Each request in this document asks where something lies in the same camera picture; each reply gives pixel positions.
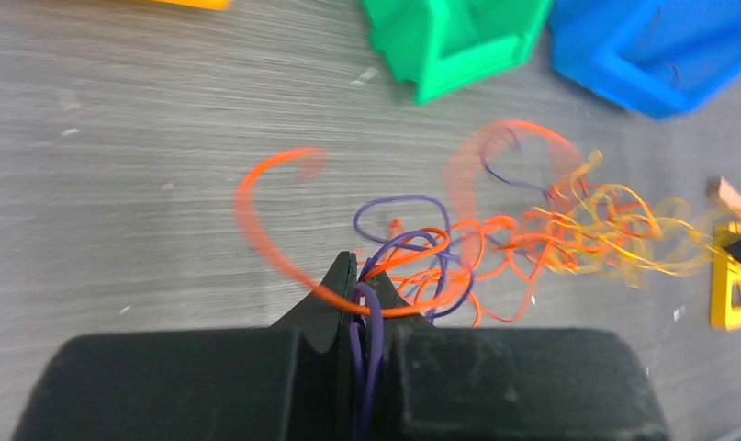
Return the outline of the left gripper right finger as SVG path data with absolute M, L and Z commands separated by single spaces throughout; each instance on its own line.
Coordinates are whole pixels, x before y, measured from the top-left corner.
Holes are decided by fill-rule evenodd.
M 633 349 L 585 328 L 384 321 L 373 440 L 668 440 Z

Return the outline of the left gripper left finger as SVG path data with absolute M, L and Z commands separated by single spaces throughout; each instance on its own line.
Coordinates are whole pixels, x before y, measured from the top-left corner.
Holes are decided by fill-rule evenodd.
M 345 440 L 350 316 L 314 294 L 267 327 L 84 334 L 45 367 L 16 440 Z

